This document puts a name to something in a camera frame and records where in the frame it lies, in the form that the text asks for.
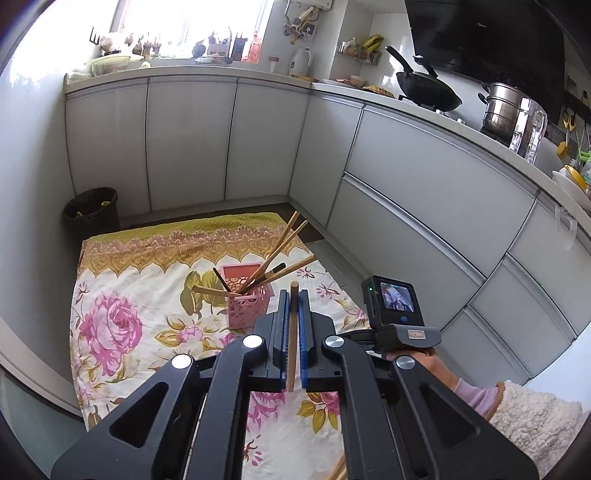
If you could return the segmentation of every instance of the drawer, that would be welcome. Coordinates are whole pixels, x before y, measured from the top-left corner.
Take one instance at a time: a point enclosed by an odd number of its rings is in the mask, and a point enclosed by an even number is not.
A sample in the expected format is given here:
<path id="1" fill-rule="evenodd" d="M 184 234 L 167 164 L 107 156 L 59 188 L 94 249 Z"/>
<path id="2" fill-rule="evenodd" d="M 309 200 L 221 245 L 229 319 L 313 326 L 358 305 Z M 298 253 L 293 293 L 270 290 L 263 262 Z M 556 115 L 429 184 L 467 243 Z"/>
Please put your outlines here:
<path id="1" fill-rule="evenodd" d="M 570 225 L 556 225 L 555 205 L 546 194 L 540 195 L 511 255 L 556 302 L 579 334 L 591 320 L 591 241 L 580 229 L 574 241 L 569 238 Z"/>
<path id="2" fill-rule="evenodd" d="M 507 255 L 470 305 L 532 375 L 564 352 L 574 332 L 544 290 Z"/>
<path id="3" fill-rule="evenodd" d="M 523 225 L 537 188 L 455 135 L 384 112 L 363 111 L 347 171 L 490 275 Z"/>
<path id="4" fill-rule="evenodd" d="M 472 385 L 488 388 L 505 380 L 523 384 L 529 379 L 515 354 L 470 306 L 443 329 L 441 336 L 443 341 L 437 347 L 441 358 L 452 371 L 457 365 L 460 370 L 454 373 Z"/>
<path id="5" fill-rule="evenodd" d="M 484 278 L 400 207 L 345 176 L 328 231 L 372 274 L 413 284 L 426 325 L 443 328 Z"/>

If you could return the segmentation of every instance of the metal pivot screw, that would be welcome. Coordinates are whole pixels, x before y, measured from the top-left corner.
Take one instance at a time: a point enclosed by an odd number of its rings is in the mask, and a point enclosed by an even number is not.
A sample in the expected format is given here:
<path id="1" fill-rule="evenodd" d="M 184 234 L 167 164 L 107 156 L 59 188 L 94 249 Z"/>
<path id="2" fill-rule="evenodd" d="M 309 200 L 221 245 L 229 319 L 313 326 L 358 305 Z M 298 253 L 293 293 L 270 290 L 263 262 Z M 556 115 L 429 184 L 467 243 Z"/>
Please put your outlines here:
<path id="1" fill-rule="evenodd" d="M 411 356 L 402 355 L 396 359 L 396 365 L 403 370 L 410 370 L 411 368 L 414 368 L 415 361 Z"/>
<path id="2" fill-rule="evenodd" d="M 326 337 L 324 343 L 326 344 L 326 346 L 330 348 L 338 348 L 340 346 L 343 346 L 345 344 L 345 341 L 338 335 L 331 335 L 329 337 Z"/>
<path id="3" fill-rule="evenodd" d="M 181 353 L 180 355 L 177 355 L 173 358 L 173 367 L 182 370 L 183 368 L 187 368 L 189 365 L 191 365 L 192 362 L 193 359 L 189 355 Z"/>
<path id="4" fill-rule="evenodd" d="M 247 348 L 256 348 L 262 345 L 262 337 L 258 335 L 248 335 L 242 340 L 242 344 Z"/>

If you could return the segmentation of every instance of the bottle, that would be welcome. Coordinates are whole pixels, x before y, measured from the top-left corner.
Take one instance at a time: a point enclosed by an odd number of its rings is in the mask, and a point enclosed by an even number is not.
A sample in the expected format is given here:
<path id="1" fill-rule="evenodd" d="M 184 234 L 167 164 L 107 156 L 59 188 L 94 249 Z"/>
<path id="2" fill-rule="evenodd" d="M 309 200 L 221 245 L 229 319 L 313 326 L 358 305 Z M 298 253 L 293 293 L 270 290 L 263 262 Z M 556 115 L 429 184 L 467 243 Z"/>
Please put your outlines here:
<path id="1" fill-rule="evenodd" d="M 255 32 L 251 48 L 248 50 L 248 56 L 244 61 L 248 63 L 258 63 L 259 56 L 261 55 L 261 46 L 262 40 L 258 37 L 258 32 Z"/>

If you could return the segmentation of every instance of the trash can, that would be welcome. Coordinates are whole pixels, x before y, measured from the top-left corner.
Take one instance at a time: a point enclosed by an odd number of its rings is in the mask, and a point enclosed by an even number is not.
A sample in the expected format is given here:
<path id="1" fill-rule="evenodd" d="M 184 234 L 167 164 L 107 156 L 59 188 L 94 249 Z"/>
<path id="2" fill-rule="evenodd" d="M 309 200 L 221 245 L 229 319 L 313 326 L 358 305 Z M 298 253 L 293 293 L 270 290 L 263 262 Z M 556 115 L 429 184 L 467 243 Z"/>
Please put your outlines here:
<path id="1" fill-rule="evenodd" d="M 77 195 L 64 208 L 67 228 L 77 242 L 91 236 L 118 232 L 117 190 L 100 187 Z"/>

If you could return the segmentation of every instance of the white kitchen cabinet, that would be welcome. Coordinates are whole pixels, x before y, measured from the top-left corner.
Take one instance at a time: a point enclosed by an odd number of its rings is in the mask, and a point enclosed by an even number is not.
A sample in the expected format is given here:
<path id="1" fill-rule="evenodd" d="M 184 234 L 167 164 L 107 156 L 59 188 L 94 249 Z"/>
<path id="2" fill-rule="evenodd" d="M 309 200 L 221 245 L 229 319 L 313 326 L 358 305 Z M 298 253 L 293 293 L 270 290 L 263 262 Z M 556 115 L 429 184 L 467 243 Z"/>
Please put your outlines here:
<path id="1" fill-rule="evenodd" d="M 443 240 L 350 176 L 327 229 L 372 274 L 413 284 L 426 325 L 443 328 L 484 282 Z"/>
<path id="2" fill-rule="evenodd" d="M 371 106 L 363 111 L 347 171 L 425 223 L 485 276 L 515 239 L 536 193 L 467 141 Z"/>
<path id="3" fill-rule="evenodd" d="M 329 219 L 361 107 L 361 103 L 338 97 L 310 97 L 290 197 L 322 225 Z"/>
<path id="4" fill-rule="evenodd" d="M 226 200 L 287 195 L 309 95 L 297 87 L 239 82 Z"/>
<path id="5" fill-rule="evenodd" d="M 451 358 L 472 385 L 489 388 L 505 380 L 523 384 L 530 377 L 506 343 L 470 306 L 443 329 L 441 338 L 438 353 L 444 361 Z"/>
<path id="6" fill-rule="evenodd" d="M 68 95 L 66 129 L 76 194 L 113 187 L 121 216 L 150 211 L 145 156 L 147 79 Z"/>
<path id="7" fill-rule="evenodd" d="M 223 200 L 235 96 L 233 78 L 150 80 L 146 130 L 153 210 Z"/>
<path id="8" fill-rule="evenodd" d="M 572 328 L 552 299 L 510 255 L 470 305 L 532 375 L 550 365 L 574 339 Z"/>
<path id="9" fill-rule="evenodd" d="M 570 224 L 556 225 L 554 200 L 541 194 L 517 241 L 513 255 L 557 303 L 575 332 L 591 319 L 591 241 Z"/>

